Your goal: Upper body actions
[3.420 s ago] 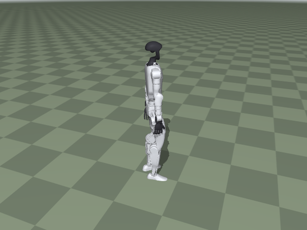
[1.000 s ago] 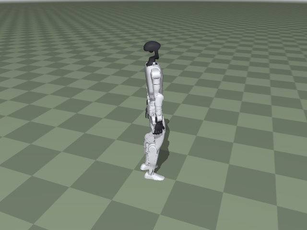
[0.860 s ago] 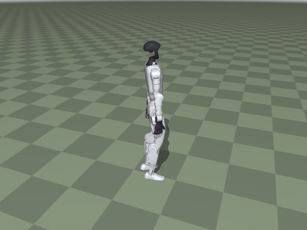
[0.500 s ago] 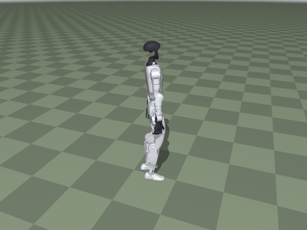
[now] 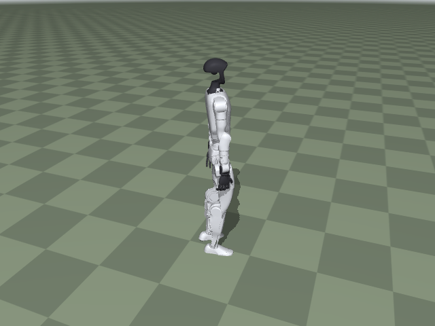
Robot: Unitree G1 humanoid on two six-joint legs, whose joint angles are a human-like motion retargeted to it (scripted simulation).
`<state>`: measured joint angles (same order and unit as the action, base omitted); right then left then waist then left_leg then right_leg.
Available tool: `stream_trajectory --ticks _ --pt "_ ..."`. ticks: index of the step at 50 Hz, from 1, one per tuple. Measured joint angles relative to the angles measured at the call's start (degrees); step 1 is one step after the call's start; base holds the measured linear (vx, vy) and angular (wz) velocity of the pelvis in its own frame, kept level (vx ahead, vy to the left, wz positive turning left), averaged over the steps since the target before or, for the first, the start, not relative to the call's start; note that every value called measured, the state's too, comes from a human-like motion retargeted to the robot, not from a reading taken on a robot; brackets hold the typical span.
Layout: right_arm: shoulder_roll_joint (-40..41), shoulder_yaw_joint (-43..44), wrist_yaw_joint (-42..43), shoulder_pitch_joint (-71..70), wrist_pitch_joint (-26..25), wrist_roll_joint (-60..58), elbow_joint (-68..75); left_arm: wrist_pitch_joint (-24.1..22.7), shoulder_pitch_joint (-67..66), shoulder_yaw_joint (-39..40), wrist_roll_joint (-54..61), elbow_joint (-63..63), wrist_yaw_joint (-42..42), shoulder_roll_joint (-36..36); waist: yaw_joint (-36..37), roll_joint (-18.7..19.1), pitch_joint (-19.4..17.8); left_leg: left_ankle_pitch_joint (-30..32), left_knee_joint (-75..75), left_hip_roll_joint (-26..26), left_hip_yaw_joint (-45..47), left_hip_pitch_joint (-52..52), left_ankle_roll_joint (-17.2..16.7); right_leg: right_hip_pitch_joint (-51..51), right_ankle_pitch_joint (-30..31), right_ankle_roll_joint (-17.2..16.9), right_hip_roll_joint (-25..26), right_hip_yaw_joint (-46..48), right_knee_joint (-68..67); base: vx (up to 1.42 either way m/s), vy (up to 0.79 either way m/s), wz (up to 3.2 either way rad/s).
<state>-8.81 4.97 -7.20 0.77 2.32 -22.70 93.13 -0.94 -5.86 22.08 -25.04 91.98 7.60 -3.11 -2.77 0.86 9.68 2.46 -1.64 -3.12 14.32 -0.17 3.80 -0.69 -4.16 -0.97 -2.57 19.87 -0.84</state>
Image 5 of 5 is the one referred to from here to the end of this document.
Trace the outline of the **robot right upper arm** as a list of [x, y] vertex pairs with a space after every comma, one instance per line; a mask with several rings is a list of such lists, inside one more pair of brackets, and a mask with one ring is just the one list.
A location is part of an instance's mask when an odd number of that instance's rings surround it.
[[215, 114], [218, 141], [220, 141], [223, 134], [228, 134], [230, 136], [230, 133], [225, 131], [227, 127], [227, 111], [228, 105], [226, 100], [223, 97], [215, 97], [213, 102], [213, 112]]

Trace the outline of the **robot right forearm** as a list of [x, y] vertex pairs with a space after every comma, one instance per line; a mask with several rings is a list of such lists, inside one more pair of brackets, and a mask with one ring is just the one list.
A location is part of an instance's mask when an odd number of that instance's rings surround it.
[[229, 149], [230, 149], [230, 136], [228, 134], [223, 134], [220, 138], [220, 142], [218, 145], [219, 150], [219, 163], [222, 166], [222, 173], [226, 173], [229, 171]]

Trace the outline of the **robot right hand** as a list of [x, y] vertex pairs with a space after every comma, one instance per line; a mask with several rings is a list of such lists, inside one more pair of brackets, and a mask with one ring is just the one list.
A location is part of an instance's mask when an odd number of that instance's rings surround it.
[[229, 173], [230, 173], [230, 169], [229, 169], [228, 172], [222, 173], [222, 166], [220, 166], [221, 177], [220, 177], [220, 180], [219, 180], [218, 188], [216, 188], [217, 191], [218, 190], [222, 191], [222, 190], [226, 190], [226, 189], [230, 188], [230, 183], [233, 183], [233, 180], [230, 178]]

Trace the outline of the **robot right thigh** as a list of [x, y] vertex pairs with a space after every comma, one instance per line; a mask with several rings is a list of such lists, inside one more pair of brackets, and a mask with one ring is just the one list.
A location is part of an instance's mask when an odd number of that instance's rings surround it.
[[[214, 167], [214, 173], [216, 177], [221, 177], [220, 174], [220, 163], [219, 163], [219, 158], [216, 158], [215, 160], [215, 164], [213, 165]], [[233, 192], [234, 192], [234, 173], [232, 170], [232, 166], [231, 163], [229, 163], [229, 167], [230, 167], [230, 178], [233, 180], [233, 183], [230, 183], [230, 188], [226, 189], [226, 190], [218, 190], [218, 197], [220, 199], [220, 201], [215, 201], [211, 204], [209, 211], [211, 210], [212, 207], [214, 206], [218, 206], [221, 208], [222, 210], [222, 214], [224, 214], [227, 210], [227, 208], [230, 205], [230, 202], [232, 200], [232, 196], [233, 196]], [[219, 179], [220, 180], [220, 179]], [[219, 182], [218, 182], [219, 185]], [[221, 185], [222, 186], [222, 185]]]

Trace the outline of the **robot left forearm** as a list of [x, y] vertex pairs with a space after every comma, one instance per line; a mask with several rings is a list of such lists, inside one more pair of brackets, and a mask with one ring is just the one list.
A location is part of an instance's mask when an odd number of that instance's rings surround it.
[[[209, 129], [209, 123], [208, 123], [208, 129]], [[211, 138], [210, 130], [209, 130], [209, 145], [213, 142], [213, 139]]]

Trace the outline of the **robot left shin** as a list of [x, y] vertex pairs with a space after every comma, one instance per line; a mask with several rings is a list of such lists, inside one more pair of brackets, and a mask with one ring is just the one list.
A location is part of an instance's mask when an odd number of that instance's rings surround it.
[[[218, 201], [220, 201], [220, 199], [218, 199]], [[210, 209], [211, 204], [212, 204], [211, 202], [208, 202], [205, 199], [205, 217], [206, 217], [206, 231], [207, 231], [207, 234], [211, 234], [211, 231], [209, 231], [209, 228], [210, 228], [210, 216], [211, 216], [211, 213], [210, 213], [209, 209]]]

